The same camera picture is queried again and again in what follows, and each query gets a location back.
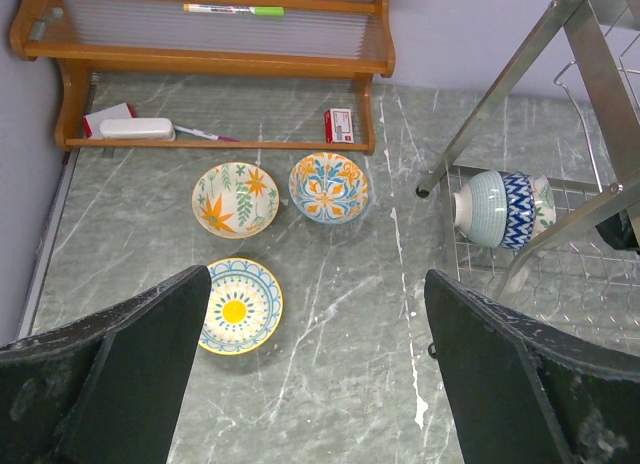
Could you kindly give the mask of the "teal dotted grey bowl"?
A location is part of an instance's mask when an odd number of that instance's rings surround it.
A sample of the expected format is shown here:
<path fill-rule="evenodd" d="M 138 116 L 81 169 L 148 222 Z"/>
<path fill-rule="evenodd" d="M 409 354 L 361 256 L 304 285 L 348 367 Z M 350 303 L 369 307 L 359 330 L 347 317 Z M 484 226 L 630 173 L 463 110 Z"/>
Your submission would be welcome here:
<path fill-rule="evenodd" d="M 507 203 L 502 177 L 497 171 L 481 172 L 452 194 L 454 226 L 471 242 L 495 248 L 503 238 Z"/>

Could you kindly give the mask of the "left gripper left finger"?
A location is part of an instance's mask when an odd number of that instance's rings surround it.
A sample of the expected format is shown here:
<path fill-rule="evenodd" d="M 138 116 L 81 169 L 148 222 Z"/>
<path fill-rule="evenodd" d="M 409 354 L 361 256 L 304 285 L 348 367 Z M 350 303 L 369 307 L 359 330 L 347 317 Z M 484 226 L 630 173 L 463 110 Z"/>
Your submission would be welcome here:
<path fill-rule="evenodd" d="M 194 265 L 3 346 L 2 462 L 166 462 L 210 290 Z"/>

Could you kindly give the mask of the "orange flower green bowl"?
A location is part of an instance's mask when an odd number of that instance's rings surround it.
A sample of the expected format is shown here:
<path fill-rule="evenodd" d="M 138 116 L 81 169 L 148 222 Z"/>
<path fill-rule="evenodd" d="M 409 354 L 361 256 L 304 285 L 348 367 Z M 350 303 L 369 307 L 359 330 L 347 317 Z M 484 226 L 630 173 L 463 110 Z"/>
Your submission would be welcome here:
<path fill-rule="evenodd" d="M 534 198 L 535 222 L 532 237 L 535 238 L 556 222 L 556 206 L 552 187 L 546 176 L 529 177 Z"/>

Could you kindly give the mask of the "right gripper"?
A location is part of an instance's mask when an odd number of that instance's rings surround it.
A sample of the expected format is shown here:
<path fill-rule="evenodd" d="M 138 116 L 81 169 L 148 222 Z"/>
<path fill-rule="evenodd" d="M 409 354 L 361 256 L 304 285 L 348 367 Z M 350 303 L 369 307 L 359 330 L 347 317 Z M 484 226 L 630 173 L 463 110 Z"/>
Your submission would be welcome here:
<path fill-rule="evenodd" d="M 595 226 L 600 237 L 612 249 L 618 251 L 639 251 L 639 244 L 627 211 L 610 216 Z"/>

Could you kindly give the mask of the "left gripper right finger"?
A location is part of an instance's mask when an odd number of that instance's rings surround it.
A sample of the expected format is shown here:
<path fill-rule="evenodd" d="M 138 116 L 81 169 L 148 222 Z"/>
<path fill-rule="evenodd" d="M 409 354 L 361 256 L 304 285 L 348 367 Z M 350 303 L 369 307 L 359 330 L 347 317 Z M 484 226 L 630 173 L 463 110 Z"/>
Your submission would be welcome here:
<path fill-rule="evenodd" d="M 636 463 L 639 359 L 426 274 L 425 307 L 467 463 Z"/>

